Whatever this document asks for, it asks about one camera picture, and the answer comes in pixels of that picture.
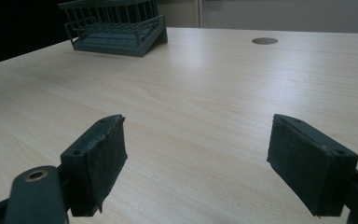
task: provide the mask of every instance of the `light wood grain surface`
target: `light wood grain surface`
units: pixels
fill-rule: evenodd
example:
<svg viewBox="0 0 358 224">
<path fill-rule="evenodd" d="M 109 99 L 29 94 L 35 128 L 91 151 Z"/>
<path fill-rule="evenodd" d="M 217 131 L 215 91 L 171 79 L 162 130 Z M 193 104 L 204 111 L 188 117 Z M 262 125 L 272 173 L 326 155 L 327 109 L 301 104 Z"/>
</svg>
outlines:
<svg viewBox="0 0 358 224">
<path fill-rule="evenodd" d="M 358 35 L 168 30 L 144 58 L 69 42 L 0 63 L 0 200 L 59 165 L 96 120 L 123 114 L 129 154 L 92 218 L 71 223 L 345 223 L 313 217 L 266 162 L 272 116 L 358 153 Z M 252 43 L 274 37 L 275 45 Z"/>
</svg>

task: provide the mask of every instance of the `screw hole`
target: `screw hole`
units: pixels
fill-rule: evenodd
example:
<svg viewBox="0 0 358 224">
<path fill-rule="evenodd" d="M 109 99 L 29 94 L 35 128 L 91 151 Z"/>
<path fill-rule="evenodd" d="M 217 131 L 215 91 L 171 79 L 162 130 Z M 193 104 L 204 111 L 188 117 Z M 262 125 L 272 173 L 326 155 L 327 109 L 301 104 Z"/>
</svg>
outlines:
<svg viewBox="0 0 358 224">
<path fill-rule="evenodd" d="M 345 155 L 345 152 L 342 151 L 342 150 L 336 150 L 336 153 L 339 154 L 339 155 Z"/>
<path fill-rule="evenodd" d="M 75 155 L 75 156 L 78 156 L 78 155 L 80 155 L 80 154 L 81 154 L 81 151 L 79 151 L 79 150 L 75 150 L 75 151 L 74 151 L 74 155 Z"/>
<path fill-rule="evenodd" d="M 40 180 L 44 178 L 46 175 L 48 175 L 47 170 L 34 171 L 25 177 L 25 181 L 32 182 L 32 181 Z"/>
</svg>

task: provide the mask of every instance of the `dark green plastic part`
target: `dark green plastic part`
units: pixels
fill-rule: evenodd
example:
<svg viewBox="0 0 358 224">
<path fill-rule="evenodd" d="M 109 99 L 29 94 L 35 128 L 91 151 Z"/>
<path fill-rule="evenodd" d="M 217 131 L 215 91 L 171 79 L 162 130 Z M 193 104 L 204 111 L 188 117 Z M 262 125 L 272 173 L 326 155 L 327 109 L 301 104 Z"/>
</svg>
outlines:
<svg viewBox="0 0 358 224">
<path fill-rule="evenodd" d="M 274 115 L 267 161 L 314 216 L 341 215 L 356 153 L 300 119 Z"/>
<path fill-rule="evenodd" d="M 65 199 L 74 217 L 92 217 L 115 185 L 127 159 L 124 117 L 100 119 L 61 154 Z"/>
<path fill-rule="evenodd" d="M 36 167 L 14 179 L 3 223 L 68 223 L 56 167 Z"/>
<path fill-rule="evenodd" d="M 65 30 L 75 50 L 143 57 L 153 44 L 168 43 L 156 0 L 78 0 L 58 6 L 65 10 Z"/>
</svg>

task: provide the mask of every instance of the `black plastic bracket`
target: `black plastic bracket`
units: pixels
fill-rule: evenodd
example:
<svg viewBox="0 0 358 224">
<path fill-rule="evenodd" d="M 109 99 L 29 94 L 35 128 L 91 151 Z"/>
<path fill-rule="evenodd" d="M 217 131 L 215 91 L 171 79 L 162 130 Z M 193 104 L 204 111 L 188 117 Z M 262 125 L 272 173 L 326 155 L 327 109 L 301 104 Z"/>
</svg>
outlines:
<svg viewBox="0 0 358 224">
<path fill-rule="evenodd" d="M 314 216 L 358 223 L 358 155 L 306 122 L 274 115 L 267 161 Z"/>
<path fill-rule="evenodd" d="M 92 217 L 109 195 L 127 159 L 124 118 L 100 119 L 61 154 L 62 164 L 17 176 L 10 197 L 0 202 L 0 223 L 64 224 L 67 210 Z"/>
</svg>

